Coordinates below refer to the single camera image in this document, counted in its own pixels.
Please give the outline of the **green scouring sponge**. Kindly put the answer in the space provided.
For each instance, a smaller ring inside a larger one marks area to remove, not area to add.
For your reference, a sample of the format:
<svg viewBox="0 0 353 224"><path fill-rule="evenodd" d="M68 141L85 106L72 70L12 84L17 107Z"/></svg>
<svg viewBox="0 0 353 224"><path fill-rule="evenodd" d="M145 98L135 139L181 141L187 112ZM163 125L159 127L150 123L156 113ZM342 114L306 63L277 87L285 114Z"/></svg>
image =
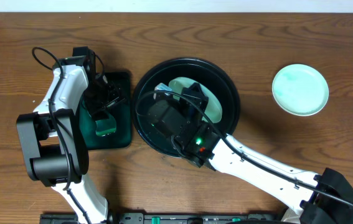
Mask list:
<svg viewBox="0 0 353 224"><path fill-rule="evenodd" d="M116 132L116 119L107 111L102 112L95 123L97 136L106 136Z"/></svg>

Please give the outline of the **white plate green stain back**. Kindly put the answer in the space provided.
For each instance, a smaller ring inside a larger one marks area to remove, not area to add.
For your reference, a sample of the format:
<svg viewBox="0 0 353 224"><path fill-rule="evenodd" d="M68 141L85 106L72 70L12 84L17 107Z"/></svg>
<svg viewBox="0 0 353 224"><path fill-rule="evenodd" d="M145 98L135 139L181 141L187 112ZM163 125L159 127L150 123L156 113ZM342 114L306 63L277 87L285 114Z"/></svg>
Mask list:
<svg viewBox="0 0 353 224"><path fill-rule="evenodd" d="M182 89L184 87L189 88L191 85L196 83L197 81L187 78L187 77L177 77L171 80L168 84L168 87L178 94L181 94ZM220 101L217 97L203 84L200 83L201 90L203 91L204 95L209 98L207 103L207 107L205 109L205 114L210 118L211 122L219 123L222 119L223 109L220 104Z"/></svg>

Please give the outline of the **white plate green stain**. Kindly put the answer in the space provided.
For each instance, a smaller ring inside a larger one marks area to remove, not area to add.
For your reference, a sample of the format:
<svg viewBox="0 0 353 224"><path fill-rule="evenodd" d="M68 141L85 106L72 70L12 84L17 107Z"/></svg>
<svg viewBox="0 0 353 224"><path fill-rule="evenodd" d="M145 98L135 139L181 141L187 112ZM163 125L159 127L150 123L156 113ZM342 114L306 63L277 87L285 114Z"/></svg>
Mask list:
<svg viewBox="0 0 353 224"><path fill-rule="evenodd" d="M196 83L197 81L187 78L187 77L177 77L171 80L168 84L168 87L178 94L181 94L182 89L184 87L189 88L191 85ZM219 123L222 119L223 109L220 104L220 101L217 97L203 84L200 83L201 90L203 91L204 95L209 98L207 103L207 107L205 109L205 114L210 118L211 122Z"/></svg>
<svg viewBox="0 0 353 224"><path fill-rule="evenodd" d="M286 112L296 116L312 116L328 102L326 79L315 68L291 64L280 69L272 82L275 102Z"/></svg>

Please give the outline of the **white plate green stain front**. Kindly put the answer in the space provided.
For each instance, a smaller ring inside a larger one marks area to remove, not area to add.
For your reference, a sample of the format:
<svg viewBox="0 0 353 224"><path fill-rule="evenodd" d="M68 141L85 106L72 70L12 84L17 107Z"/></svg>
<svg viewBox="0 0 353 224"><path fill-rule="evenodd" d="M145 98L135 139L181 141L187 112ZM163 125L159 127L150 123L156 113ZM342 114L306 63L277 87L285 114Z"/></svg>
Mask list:
<svg viewBox="0 0 353 224"><path fill-rule="evenodd" d="M275 102L286 112L296 116L312 116L328 102L326 79L315 68L291 64L280 69L272 82Z"/></svg>

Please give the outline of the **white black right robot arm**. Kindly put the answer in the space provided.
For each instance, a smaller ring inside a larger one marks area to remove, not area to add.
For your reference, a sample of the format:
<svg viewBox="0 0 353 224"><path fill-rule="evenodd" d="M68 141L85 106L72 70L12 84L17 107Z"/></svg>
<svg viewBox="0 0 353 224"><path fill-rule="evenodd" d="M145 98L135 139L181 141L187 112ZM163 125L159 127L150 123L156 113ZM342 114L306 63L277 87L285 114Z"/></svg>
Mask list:
<svg viewBox="0 0 353 224"><path fill-rule="evenodd" d="M215 127L222 107L208 88L186 78L170 81L169 87L182 109L192 108L199 115L186 131L171 138L180 156L274 196L288 207L284 222L353 223L353 188L341 173L327 168L317 174L256 152Z"/></svg>

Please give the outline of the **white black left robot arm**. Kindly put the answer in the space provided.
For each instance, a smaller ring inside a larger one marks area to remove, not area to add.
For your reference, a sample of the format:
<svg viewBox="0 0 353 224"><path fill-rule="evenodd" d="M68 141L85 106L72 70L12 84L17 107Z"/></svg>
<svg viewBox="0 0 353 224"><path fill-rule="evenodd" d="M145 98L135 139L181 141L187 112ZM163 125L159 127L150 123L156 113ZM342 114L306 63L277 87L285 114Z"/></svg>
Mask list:
<svg viewBox="0 0 353 224"><path fill-rule="evenodd" d="M73 218L43 222L113 223L107 199L88 174L89 152L131 144L129 73L95 73L91 65L52 68L42 102L17 118L28 176L58 192Z"/></svg>

